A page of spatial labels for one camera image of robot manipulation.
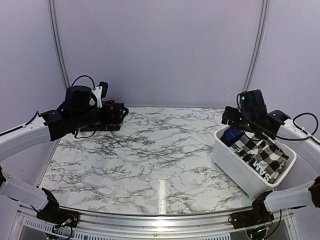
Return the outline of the black white plaid shirt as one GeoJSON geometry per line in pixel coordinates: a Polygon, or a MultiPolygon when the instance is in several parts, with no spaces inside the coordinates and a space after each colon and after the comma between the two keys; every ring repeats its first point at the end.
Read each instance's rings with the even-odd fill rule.
{"type": "Polygon", "coordinates": [[[270,184],[278,179],[289,159],[271,138],[258,139],[253,133],[244,133],[229,148],[270,184]]]}

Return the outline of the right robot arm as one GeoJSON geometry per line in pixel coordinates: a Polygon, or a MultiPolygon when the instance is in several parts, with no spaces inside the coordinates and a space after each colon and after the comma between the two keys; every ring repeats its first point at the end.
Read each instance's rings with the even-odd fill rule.
{"type": "Polygon", "coordinates": [[[239,93],[236,104],[224,109],[213,152],[216,164],[252,199],[251,210],[231,215],[234,226],[265,223],[278,210],[319,207],[318,178],[285,190],[277,186],[297,157],[320,169],[320,141],[284,112],[268,111],[259,89],[239,93]]]}

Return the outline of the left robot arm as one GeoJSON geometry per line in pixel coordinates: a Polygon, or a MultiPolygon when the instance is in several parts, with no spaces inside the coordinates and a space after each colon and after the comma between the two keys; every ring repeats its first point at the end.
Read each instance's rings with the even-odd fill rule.
{"type": "MultiPolygon", "coordinates": [[[[124,103],[104,101],[108,84],[97,87],[76,85],[68,87],[62,104],[54,110],[36,112],[28,122],[0,134],[0,159],[4,161],[33,146],[54,142],[68,134],[78,136],[81,129],[96,132],[118,131],[129,109],[124,103]]],[[[60,208],[50,190],[33,187],[0,173],[0,194],[12,200],[30,205],[36,217],[50,223],[74,227],[78,212],[60,208]]]]}

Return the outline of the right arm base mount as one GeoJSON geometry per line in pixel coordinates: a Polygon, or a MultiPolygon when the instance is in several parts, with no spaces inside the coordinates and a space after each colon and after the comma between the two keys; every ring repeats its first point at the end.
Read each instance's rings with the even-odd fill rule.
{"type": "Polygon", "coordinates": [[[228,218],[228,222],[233,225],[234,229],[253,227],[255,225],[270,223],[273,220],[274,215],[272,213],[261,213],[254,211],[253,209],[234,212],[228,218]]]}

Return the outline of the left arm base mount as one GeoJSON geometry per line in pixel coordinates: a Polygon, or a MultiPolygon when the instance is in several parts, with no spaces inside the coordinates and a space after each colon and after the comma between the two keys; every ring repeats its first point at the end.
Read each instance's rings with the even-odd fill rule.
{"type": "Polygon", "coordinates": [[[53,223],[56,227],[71,227],[76,228],[78,225],[80,213],[59,208],[54,211],[37,210],[36,217],[40,220],[53,223]]]}

